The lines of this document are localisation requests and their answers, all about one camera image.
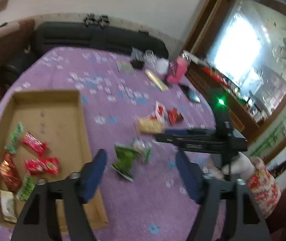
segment table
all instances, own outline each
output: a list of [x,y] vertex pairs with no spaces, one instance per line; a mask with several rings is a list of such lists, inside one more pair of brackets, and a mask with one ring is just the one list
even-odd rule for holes
[[[92,154],[100,148],[108,153],[100,189],[109,223],[107,228],[95,231],[97,239],[186,240],[199,206],[189,199],[175,168],[176,149],[140,135],[134,122],[136,117],[153,112],[156,101],[182,112],[184,121],[176,128],[213,128],[213,114],[197,91],[201,104],[190,103],[177,85],[161,92],[143,71],[134,75],[119,73],[116,61],[127,59],[92,49],[57,47],[35,62],[8,90],[0,102],[0,117],[14,91],[80,90]],[[182,83],[191,86],[185,77]],[[116,161],[114,143],[129,144],[136,136],[152,144],[152,156],[148,164],[142,160],[134,163],[134,182],[130,182],[119,177],[110,164]],[[208,157],[196,153],[188,156],[197,163]],[[222,231],[224,207],[222,203],[214,239]],[[12,229],[0,226],[0,241],[10,240],[11,233]]]

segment red wrapper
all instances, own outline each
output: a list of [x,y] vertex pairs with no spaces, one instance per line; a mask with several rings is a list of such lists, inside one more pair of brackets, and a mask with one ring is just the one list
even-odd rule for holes
[[25,160],[25,169],[30,175],[45,172],[57,175],[60,171],[58,159],[55,157]]
[[147,116],[147,118],[148,119],[156,119],[160,123],[164,124],[165,123],[165,119],[167,118],[166,110],[165,110],[164,105],[162,105],[161,103],[159,103],[157,101],[156,102],[156,106],[155,106],[155,111],[153,113],[151,113],[149,116]]
[[169,109],[167,111],[167,115],[169,116],[171,125],[174,125],[175,123],[183,120],[182,114],[176,108]]
[[31,147],[40,158],[44,156],[47,148],[46,143],[41,143],[38,139],[34,138],[29,132],[22,138],[22,142]]
[[5,152],[4,160],[0,165],[0,174],[9,191],[15,192],[22,185],[22,180],[17,173],[12,156],[7,150]]

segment cardboard tray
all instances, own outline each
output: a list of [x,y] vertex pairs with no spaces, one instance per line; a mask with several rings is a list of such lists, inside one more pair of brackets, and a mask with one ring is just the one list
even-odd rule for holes
[[[85,163],[92,160],[79,91],[16,92],[0,119],[0,164],[4,156],[4,146],[9,142],[10,134],[17,127],[18,122],[23,123],[25,131],[29,131],[41,142],[47,143],[46,157],[55,156],[60,163],[58,175],[40,174],[33,176],[35,180],[46,178],[51,182],[65,179],[72,172],[80,171]],[[13,161],[22,179],[25,174],[24,160],[36,158],[37,154],[27,146],[20,145],[17,148]],[[1,175],[0,190],[7,190]],[[15,199],[17,217],[24,204]],[[107,225],[107,216],[99,189],[94,198],[84,204],[83,208],[92,229]],[[57,204],[57,217],[61,232],[67,233],[62,200]],[[0,225],[12,228],[15,225],[3,219],[1,204]]]

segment couch cushion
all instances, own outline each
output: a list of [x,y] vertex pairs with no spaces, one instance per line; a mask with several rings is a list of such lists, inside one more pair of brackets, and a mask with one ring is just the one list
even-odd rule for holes
[[84,23],[44,22],[34,32],[32,50],[38,56],[58,46],[88,47],[130,55],[132,47],[143,52],[152,50],[157,56],[168,58],[165,44],[158,38],[116,27]]
[[21,49],[15,52],[15,54],[1,66],[1,72],[10,71],[20,76],[25,70],[27,70],[37,60],[38,60],[38,57],[33,51],[30,51],[29,53],[25,53],[25,50]]
[[106,35],[105,50],[130,55],[132,47],[143,52],[152,50],[155,55],[169,57],[164,42],[145,33],[133,32],[121,28],[107,26],[103,29]]
[[102,30],[97,25],[73,22],[44,22],[33,34],[32,50],[39,56],[59,46],[100,49]]

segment white cup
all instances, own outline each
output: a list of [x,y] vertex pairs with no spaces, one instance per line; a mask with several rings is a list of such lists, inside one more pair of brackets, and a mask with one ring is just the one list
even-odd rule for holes
[[165,77],[169,69],[169,60],[161,58],[156,61],[155,71],[159,77]]

